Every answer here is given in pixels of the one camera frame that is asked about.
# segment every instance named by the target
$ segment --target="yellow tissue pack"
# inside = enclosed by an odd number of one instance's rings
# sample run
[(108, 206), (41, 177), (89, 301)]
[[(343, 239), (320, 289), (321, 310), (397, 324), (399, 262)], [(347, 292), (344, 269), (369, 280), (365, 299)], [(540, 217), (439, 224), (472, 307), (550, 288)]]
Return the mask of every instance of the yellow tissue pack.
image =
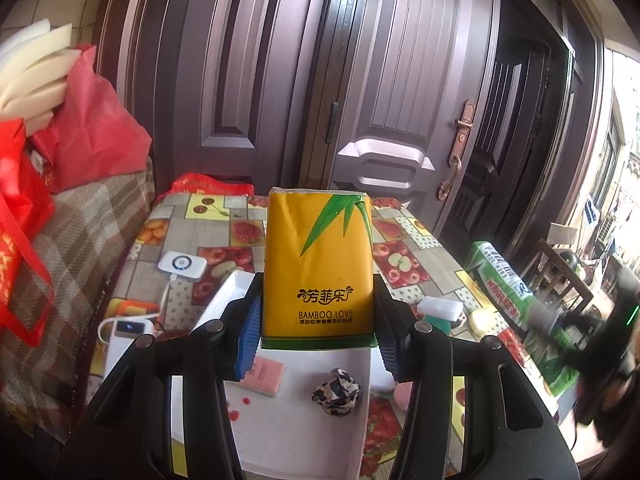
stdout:
[(360, 348), (373, 337), (371, 204), (365, 193), (269, 193), (262, 347)]

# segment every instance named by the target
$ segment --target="white tray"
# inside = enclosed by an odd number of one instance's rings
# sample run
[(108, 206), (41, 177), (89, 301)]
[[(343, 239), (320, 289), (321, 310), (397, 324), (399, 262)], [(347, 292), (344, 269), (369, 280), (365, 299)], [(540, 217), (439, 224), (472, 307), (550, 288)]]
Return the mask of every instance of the white tray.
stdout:
[[(231, 300), (243, 298), (250, 272), (237, 270), (222, 285), (197, 325), (220, 317)], [(225, 383), (231, 423), (240, 463), (245, 471), (287, 480), (355, 480), (367, 429), (370, 349), (281, 351), (258, 348), (258, 355), (286, 367), (276, 397), (268, 397)], [(311, 401), (318, 384), (330, 380), (329, 371), (341, 367), (360, 384), (360, 400), (347, 416), (329, 415)], [(242, 400), (251, 400), (245, 405)], [(172, 383), (172, 436), (184, 442), (182, 377)]]

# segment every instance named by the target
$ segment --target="wooden door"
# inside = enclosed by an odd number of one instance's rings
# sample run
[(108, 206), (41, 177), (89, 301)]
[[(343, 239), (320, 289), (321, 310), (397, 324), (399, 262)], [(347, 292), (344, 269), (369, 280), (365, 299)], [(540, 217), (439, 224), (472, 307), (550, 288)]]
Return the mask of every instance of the wooden door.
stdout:
[(547, 63), (543, 43), (506, 34), (498, 40), (484, 118), (441, 236), (454, 256), (464, 258), (474, 240), (503, 251), (513, 237), (517, 222), (507, 216), (524, 213), (513, 210), (513, 199), (518, 188), (527, 194), (522, 173), (542, 126)]
[[(499, 0), (366, 0), (335, 157), (320, 161), (329, 187), (396, 197), (439, 232), (460, 185), (458, 178), (447, 200), (437, 198), (454, 176), (455, 120), (467, 100), (478, 102), (493, 63), (497, 8)], [(478, 107), (476, 121), (481, 114)]]
[(186, 172), (292, 186), (324, 0), (147, 0), (132, 111), (156, 190)]

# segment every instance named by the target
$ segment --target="white cable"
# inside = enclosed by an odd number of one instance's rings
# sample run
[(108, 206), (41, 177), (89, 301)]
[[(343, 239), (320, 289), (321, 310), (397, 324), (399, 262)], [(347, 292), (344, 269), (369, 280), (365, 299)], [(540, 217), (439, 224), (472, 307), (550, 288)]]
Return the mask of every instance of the white cable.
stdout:
[(160, 304), (158, 305), (158, 312), (154, 312), (152, 314), (145, 314), (144, 316), (118, 316), (118, 317), (107, 317), (100, 322), (98, 325), (98, 339), (103, 345), (108, 345), (109, 342), (105, 341), (102, 338), (102, 329), (109, 323), (115, 323), (117, 321), (136, 321), (138, 319), (153, 319), (155, 317), (159, 317), (164, 311), (164, 304), (166, 303), (167, 297), (169, 296), (169, 290), (171, 289), (171, 284), (178, 279), (177, 274), (172, 274), (169, 276), (169, 281), (166, 282), (164, 290), (162, 291), (162, 296), (160, 298)]

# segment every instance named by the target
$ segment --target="red plastic bag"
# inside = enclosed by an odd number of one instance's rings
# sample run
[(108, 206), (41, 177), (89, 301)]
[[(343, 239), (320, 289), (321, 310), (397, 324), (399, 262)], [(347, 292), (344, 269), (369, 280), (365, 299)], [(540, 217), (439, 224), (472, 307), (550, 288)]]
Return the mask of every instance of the red plastic bag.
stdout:
[[(53, 286), (29, 240), (54, 212), (53, 201), (40, 175), (23, 152), (26, 134), (22, 120), (0, 123), (0, 326), (29, 346), (37, 346), (53, 303)], [(32, 330), (9, 311), (8, 304), (20, 261), (49, 285), (47, 303)]]
[(253, 196), (255, 191), (253, 184), (228, 184), (201, 173), (185, 173), (176, 178), (171, 189), (156, 198), (156, 202), (159, 203), (165, 196), (173, 193)]
[(51, 168), (53, 193), (106, 176), (143, 171), (151, 137), (125, 110), (105, 78), (94, 72), (96, 48), (86, 47), (66, 77), (66, 97), (49, 126), (34, 134)]

